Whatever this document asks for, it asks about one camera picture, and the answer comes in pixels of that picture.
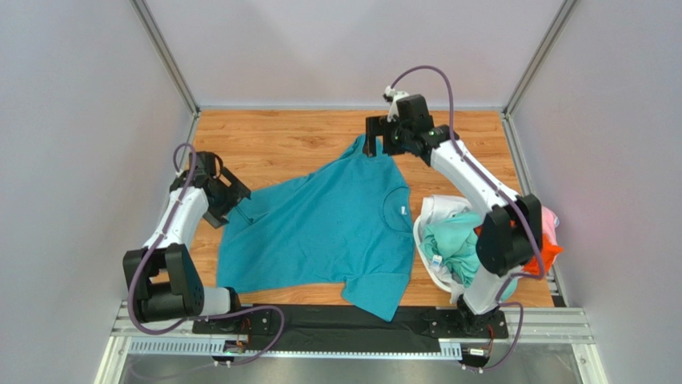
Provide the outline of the teal blue t-shirt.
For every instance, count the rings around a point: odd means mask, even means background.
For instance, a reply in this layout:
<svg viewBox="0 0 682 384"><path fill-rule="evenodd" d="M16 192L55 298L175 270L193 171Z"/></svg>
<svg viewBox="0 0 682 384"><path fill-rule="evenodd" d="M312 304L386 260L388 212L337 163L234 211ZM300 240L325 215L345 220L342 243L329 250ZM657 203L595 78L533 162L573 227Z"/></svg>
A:
<svg viewBox="0 0 682 384"><path fill-rule="evenodd" d="M215 282L240 294L342 283L342 298L389 322L415 257L409 187L395 161L363 152L252 193L228 216Z"/></svg>

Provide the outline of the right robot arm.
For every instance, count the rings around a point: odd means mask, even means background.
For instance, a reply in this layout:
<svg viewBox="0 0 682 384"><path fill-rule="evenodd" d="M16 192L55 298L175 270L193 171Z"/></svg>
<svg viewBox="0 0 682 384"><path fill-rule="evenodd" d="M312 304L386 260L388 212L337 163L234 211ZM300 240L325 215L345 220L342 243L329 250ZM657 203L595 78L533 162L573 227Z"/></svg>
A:
<svg viewBox="0 0 682 384"><path fill-rule="evenodd" d="M492 175L468 150L451 125L436 125L421 94L388 87L385 115L366 120L363 152L377 155L377 140L388 156L413 154L442 174L469 201L479 229L475 252L480 267L470 286L457 293L457 323L464 332L483 331L494 323L504 291L524 267L536 260L537 279L545 275L541 258L542 205L532 195L521 196Z"/></svg>

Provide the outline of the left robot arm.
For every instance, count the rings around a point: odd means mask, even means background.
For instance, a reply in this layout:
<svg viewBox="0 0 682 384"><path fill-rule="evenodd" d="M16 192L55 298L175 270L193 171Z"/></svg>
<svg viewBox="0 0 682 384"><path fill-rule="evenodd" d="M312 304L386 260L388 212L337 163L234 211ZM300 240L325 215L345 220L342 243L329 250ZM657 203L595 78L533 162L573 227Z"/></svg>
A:
<svg viewBox="0 0 682 384"><path fill-rule="evenodd" d="M201 221L224 227L227 215L250 190L212 152L191 155L190 167L170 187L170 201L154 233L129 250L122 267L129 310L138 324L229 314L240 310L232 288L203 285L190 255Z"/></svg>

